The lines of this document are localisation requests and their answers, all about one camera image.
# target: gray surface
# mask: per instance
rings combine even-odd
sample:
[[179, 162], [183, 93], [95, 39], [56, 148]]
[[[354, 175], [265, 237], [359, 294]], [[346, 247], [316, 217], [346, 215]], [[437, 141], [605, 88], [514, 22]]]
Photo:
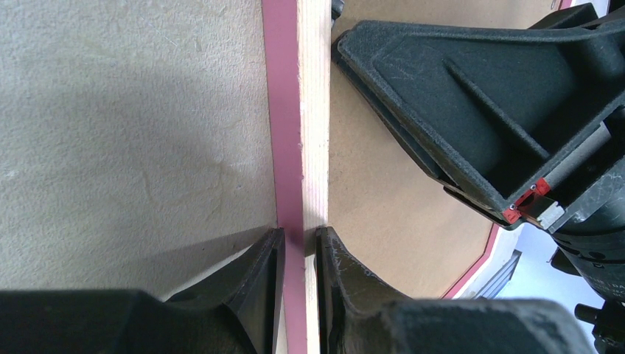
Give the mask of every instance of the gray surface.
[[8, 0], [0, 32], [0, 288], [162, 295], [275, 225], [260, 0]]
[[610, 140], [610, 132], [603, 122], [597, 130], [592, 133], [583, 143], [581, 143], [569, 156], [567, 156], [560, 164], [556, 166], [548, 175], [545, 181], [555, 188], [568, 177], [577, 167], [582, 165], [589, 157], [591, 157], [600, 147]]

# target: white surface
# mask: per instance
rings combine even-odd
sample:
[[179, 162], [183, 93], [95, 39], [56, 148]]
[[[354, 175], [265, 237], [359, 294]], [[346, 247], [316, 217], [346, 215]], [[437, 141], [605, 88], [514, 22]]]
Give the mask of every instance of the white surface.
[[607, 8], [610, 5], [610, 0], [572, 0], [571, 7], [577, 5], [583, 5], [592, 3], [595, 7], [595, 11], [599, 17], [603, 17], [607, 14]]
[[330, 0], [298, 0], [307, 352], [319, 353], [315, 235], [328, 223]]
[[513, 231], [499, 228], [489, 258], [463, 285], [453, 299], [472, 299], [510, 261], [514, 247], [519, 240], [519, 235], [525, 227], [526, 224], [522, 224]]
[[0, 32], [0, 288], [164, 296], [275, 225], [260, 0], [4, 0]]
[[[573, 313], [579, 303], [600, 308], [604, 300], [581, 278], [551, 267], [549, 260], [556, 244], [549, 235], [527, 225], [519, 236], [517, 249], [523, 254], [512, 280], [498, 298], [538, 298], [558, 302]], [[578, 321], [590, 343], [594, 342], [593, 326]]]

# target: scratch mark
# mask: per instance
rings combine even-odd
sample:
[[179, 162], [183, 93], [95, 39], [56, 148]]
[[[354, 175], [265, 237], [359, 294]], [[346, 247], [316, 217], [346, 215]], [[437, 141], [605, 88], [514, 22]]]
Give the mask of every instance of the scratch mark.
[[175, 47], [178, 47], [178, 45], [176, 44], [176, 42], [172, 41], [169, 37], [167, 37], [163, 32], [161, 32], [158, 28], [156, 28], [151, 22], [149, 22], [145, 17], [143, 17], [143, 15], [138, 14], [138, 17], [140, 17], [143, 21], [145, 21], [145, 23], [152, 27], [159, 35], [161, 35], [163, 38], [167, 39], [171, 44], [173, 44]]
[[396, 69], [398, 72], [401, 72], [402, 74], [404, 74], [404, 77], [397, 77], [398, 79], [403, 79], [403, 80], [408, 80], [411, 79], [412, 76], [410, 74], [408, 74], [404, 69], [402, 69], [399, 66], [394, 67], [394, 69]]
[[151, 206], [158, 208], [158, 203], [156, 203], [156, 201], [154, 200], [154, 197], [152, 196], [152, 187], [150, 186], [150, 177], [147, 175], [147, 171], [145, 170], [145, 167], [143, 166], [143, 164], [141, 165], [141, 174], [143, 176], [143, 183], [145, 187], [145, 195], [147, 196], [147, 201], [150, 202]]
[[200, 39], [199, 38], [195, 39], [195, 50], [197, 52], [202, 52], [202, 43], [200, 43]]
[[232, 123], [230, 123], [230, 124], [228, 124], [228, 125], [224, 125], [224, 126], [222, 127], [222, 129], [223, 129], [223, 130], [229, 130], [229, 129], [232, 129], [232, 128], [234, 128], [237, 124], [241, 123], [242, 121], [243, 121], [243, 119], [237, 119], [237, 120], [235, 120], [234, 122], [232, 122]]
[[233, 164], [228, 164], [228, 167], [239, 167], [239, 166], [246, 166], [248, 164], [253, 164], [254, 161], [243, 161], [243, 162], [235, 162]]
[[11, 171], [5, 173], [4, 177], [11, 179], [11, 178], [17, 176], [18, 174], [19, 174], [19, 171], [11, 170]]

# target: red border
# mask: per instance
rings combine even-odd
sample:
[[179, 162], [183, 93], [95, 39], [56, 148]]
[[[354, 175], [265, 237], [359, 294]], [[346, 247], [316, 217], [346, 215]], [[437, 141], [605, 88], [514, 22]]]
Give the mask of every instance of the red border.
[[278, 226], [286, 234], [283, 297], [287, 346], [291, 354], [306, 354], [297, 1], [262, 0], [262, 20], [276, 214]]
[[443, 295], [444, 299], [453, 299], [453, 297], [460, 291], [460, 289], [462, 289], [462, 287], [467, 284], [467, 282], [469, 282], [471, 277], [473, 277], [473, 275], [475, 275], [475, 273], [477, 273], [480, 268], [482, 268], [484, 263], [492, 256], [492, 252], [495, 249], [495, 241], [497, 240], [497, 233], [499, 232], [499, 228], [500, 227], [498, 225], [492, 224], [484, 253], [481, 255], [481, 257], [478, 258], [478, 260], [475, 261], [475, 263], [471, 265], [471, 268], [469, 268], [464, 274], [462, 274], [462, 277], [457, 282], [455, 282], [451, 289], [448, 290], [445, 295]]

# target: silver metal piece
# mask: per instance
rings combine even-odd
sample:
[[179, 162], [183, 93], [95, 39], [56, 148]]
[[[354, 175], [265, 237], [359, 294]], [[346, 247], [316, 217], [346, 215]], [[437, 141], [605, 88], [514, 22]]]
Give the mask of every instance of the silver metal piece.
[[545, 230], [565, 214], [557, 201], [538, 194], [529, 197], [518, 209], [527, 221]]
[[564, 181], [574, 170], [586, 162], [611, 137], [610, 132], [602, 122], [594, 133], [587, 137], [583, 143], [545, 176], [545, 181], [551, 186], [551, 189]]

